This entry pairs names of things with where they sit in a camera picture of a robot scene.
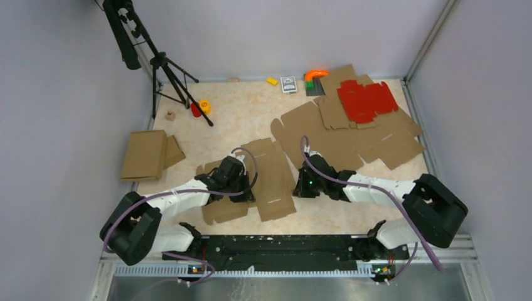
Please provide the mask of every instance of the cardboard box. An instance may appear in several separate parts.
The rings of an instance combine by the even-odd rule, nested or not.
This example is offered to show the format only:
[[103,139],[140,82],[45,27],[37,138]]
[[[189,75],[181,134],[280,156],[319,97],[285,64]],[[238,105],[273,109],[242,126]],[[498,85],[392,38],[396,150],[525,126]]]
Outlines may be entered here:
[[307,135],[311,149],[320,152],[337,171],[357,170],[364,162],[381,159],[394,169],[424,151],[414,137],[423,130],[401,109],[375,117],[378,126],[367,129],[327,130],[314,102],[307,102],[275,119],[270,125],[274,137],[283,150],[300,168],[303,156],[299,142]]
[[329,75],[319,79],[326,96],[317,97],[314,102],[318,105],[321,112],[323,125],[327,129],[348,129],[359,128],[366,129],[368,127],[375,127],[377,123],[368,122],[365,124],[357,124],[350,121],[342,102],[338,97],[338,89],[341,88],[342,82],[346,80],[356,80],[364,87],[371,85],[373,80],[368,75],[357,77],[352,65],[347,65],[332,71]]
[[[224,197],[217,202],[203,206],[201,209],[206,224],[213,224],[214,221],[223,223],[241,218],[247,215],[249,207],[254,206],[257,207],[261,221],[282,218],[296,212],[292,199],[295,181],[280,142],[272,142],[272,139],[266,138],[251,141],[242,147],[249,149],[257,160],[259,174],[252,188],[256,201],[254,203],[233,203],[228,197]],[[218,167],[220,162],[207,163],[205,167],[199,166],[196,174],[210,171]],[[255,175],[255,167],[249,158],[246,159],[246,168],[251,181]]]
[[166,133],[163,130],[132,132],[122,166],[122,181],[160,179],[166,158]]
[[175,136],[168,136],[166,139],[166,156],[164,160],[164,169],[169,168],[175,163],[184,160],[186,156],[179,148],[179,144]]

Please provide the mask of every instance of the white wall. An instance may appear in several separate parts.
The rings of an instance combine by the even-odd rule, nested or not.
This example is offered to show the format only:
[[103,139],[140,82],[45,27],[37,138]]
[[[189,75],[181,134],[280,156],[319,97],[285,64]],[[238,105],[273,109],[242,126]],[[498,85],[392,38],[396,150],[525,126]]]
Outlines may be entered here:
[[532,2],[462,1],[412,87],[497,300],[530,300]]
[[0,300],[85,300],[151,84],[92,0],[0,9]]
[[134,1],[159,51],[200,80],[295,75],[352,63],[403,76],[446,0]]

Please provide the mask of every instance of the yellow block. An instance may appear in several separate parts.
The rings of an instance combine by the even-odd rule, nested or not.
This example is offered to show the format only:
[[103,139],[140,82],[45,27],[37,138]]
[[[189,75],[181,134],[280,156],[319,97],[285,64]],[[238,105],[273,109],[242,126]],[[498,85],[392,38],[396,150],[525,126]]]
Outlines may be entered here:
[[278,83],[278,81],[277,81],[276,79],[271,78],[271,77],[268,78],[268,79],[266,80],[266,82],[269,82],[269,83],[270,83],[271,85],[273,85],[273,86],[277,86],[277,83]]
[[199,102],[199,107],[205,113],[205,115],[209,115],[211,113],[211,104],[207,99],[202,99]]

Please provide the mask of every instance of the gray floor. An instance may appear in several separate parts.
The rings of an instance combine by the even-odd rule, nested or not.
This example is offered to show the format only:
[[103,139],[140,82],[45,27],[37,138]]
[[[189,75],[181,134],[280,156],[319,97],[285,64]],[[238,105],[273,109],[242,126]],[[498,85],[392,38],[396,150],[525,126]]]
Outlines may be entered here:
[[[108,301],[129,301],[163,278],[115,277]],[[470,300],[460,265],[446,265],[439,274],[432,265],[412,265],[388,286],[348,278],[212,278],[187,288],[167,282],[142,294],[138,301],[166,300]]]

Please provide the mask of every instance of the red round object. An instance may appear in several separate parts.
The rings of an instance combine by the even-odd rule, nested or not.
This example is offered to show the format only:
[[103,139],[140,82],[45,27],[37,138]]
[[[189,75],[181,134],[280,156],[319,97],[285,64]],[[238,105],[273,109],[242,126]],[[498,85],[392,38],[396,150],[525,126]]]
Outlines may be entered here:
[[192,111],[192,115],[194,115],[194,117],[196,118],[201,116],[200,110],[198,110],[198,108],[196,108],[196,105],[193,103],[190,104],[190,111]]

